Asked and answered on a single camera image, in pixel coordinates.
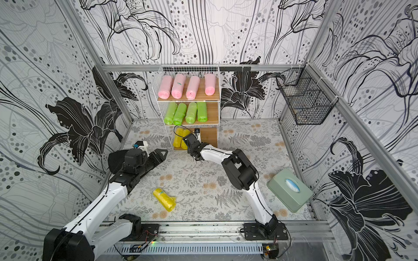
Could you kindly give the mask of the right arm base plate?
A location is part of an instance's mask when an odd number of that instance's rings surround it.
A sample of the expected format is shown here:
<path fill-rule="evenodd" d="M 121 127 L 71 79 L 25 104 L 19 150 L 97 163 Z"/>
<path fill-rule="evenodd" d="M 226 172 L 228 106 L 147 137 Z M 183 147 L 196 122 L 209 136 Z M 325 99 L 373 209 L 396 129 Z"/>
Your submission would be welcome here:
<path fill-rule="evenodd" d="M 286 226 L 282 223 L 277 223 L 275 228 L 271 231 L 268 230 L 268 227 L 264 227 L 258 223 L 244 223 L 240 232 L 244 235 L 244 238 L 247 241 L 289 240 L 289 234 Z"/>

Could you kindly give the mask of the green trash bag roll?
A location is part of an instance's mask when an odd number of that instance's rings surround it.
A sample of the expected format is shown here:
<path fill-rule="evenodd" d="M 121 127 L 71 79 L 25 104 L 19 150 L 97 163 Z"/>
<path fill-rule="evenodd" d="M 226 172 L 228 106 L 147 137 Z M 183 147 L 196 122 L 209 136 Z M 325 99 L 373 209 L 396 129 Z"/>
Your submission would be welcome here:
<path fill-rule="evenodd" d="M 208 121 L 206 102 L 197 102 L 197 119 L 199 122 Z"/>
<path fill-rule="evenodd" d="M 185 121 L 188 124 L 194 124 L 197 117 L 197 103 L 191 102 L 187 107 Z"/>
<path fill-rule="evenodd" d="M 166 125 L 173 124 L 173 118 L 177 110 L 177 104 L 175 102 L 170 102 L 167 107 L 167 111 L 164 116 L 164 123 Z"/>
<path fill-rule="evenodd" d="M 186 116 L 187 105 L 185 103 L 179 103 L 176 109 L 176 112 L 173 116 L 173 124 L 176 126 L 181 126 L 183 120 Z"/>

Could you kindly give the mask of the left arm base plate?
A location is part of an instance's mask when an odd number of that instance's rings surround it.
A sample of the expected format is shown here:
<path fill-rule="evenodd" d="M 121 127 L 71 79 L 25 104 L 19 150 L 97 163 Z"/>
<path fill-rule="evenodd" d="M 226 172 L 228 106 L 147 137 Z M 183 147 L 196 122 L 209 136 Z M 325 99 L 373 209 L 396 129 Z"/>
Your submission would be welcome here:
<path fill-rule="evenodd" d="M 159 229 L 159 224 L 136 224 L 134 225 L 131 233 L 122 238 L 120 241 L 151 241 L 157 237 Z"/>

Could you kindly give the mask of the pink trash bag roll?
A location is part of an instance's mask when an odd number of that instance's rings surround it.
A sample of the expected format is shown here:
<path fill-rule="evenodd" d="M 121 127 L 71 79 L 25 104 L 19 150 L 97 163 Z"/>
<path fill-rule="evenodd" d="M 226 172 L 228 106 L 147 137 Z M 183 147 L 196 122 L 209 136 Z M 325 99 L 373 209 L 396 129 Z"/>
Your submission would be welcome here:
<path fill-rule="evenodd" d="M 163 76 L 158 90 L 158 97 L 163 100 L 168 99 L 171 95 L 172 86 L 173 77 L 170 75 Z"/>
<path fill-rule="evenodd" d="M 176 74 L 173 81 L 171 95 L 174 99 L 180 99 L 183 94 L 186 76 L 183 74 Z"/>
<path fill-rule="evenodd" d="M 206 74 L 205 78 L 205 94 L 207 96 L 214 95 L 216 91 L 216 76 L 214 74 Z"/>
<path fill-rule="evenodd" d="M 200 78 L 198 76 L 192 76 L 189 79 L 189 83 L 186 91 L 186 98 L 188 100 L 194 100 L 196 98 L 197 92 L 200 86 Z"/>

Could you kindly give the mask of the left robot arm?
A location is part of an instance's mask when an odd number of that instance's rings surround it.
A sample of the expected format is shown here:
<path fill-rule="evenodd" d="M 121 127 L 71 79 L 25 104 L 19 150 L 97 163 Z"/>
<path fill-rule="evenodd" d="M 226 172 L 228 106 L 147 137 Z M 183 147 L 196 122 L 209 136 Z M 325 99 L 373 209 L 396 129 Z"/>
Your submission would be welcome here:
<path fill-rule="evenodd" d="M 113 152 L 108 165 L 113 177 L 104 191 L 73 221 L 45 236 L 42 258 L 45 261 L 94 261 L 122 239 L 138 240 L 146 236 L 141 218 L 123 214 L 101 232 L 98 228 L 111 210 L 125 199 L 146 174 L 167 158 L 168 150 L 145 148 Z"/>

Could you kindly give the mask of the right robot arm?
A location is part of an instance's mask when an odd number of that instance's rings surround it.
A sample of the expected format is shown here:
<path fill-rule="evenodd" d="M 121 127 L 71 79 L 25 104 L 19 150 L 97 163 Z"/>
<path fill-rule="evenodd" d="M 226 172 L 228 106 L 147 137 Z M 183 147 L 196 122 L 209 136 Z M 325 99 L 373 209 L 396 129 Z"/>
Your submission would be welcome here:
<path fill-rule="evenodd" d="M 196 161 L 210 161 L 223 167 L 233 187 L 246 195 L 260 228 L 268 233 L 276 228 L 277 217 L 268 207 L 259 187 L 259 172 L 242 150 L 221 150 L 206 142 L 200 142 L 193 134 L 182 139 L 188 147 L 187 152 Z"/>

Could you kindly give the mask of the yellow trash bag roll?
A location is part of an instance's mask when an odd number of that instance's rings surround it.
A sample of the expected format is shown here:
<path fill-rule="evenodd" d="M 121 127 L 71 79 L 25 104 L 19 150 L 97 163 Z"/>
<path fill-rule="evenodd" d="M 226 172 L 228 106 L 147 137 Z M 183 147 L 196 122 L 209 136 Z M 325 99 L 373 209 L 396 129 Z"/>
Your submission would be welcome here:
<path fill-rule="evenodd" d="M 176 128 L 176 130 L 174 131 L 175 133 L 175 137 L 174 137 L 174 141 L 173 141 L 173 147 L 174 148 L 180 148 L 181 147 L 181 143 L 182 143 L 182 139 L 183 139 L 183 128 Z"/>
<path fill-rule="evenodd" d="M 182 141 L 181 141 L 181 148 L 183 150 L 187 150 L 187 144 L 185 143 L 184 139 L 190 134 L 190 131 L 188 129 L 183 129 L 182 131 Z"/>
<path fill-rule="evenodd" d="M 169 196 L 161 188 L 155 189 L 152 194 L 167 212 L 171 212 L 176 207 L 176 197 Z"/>

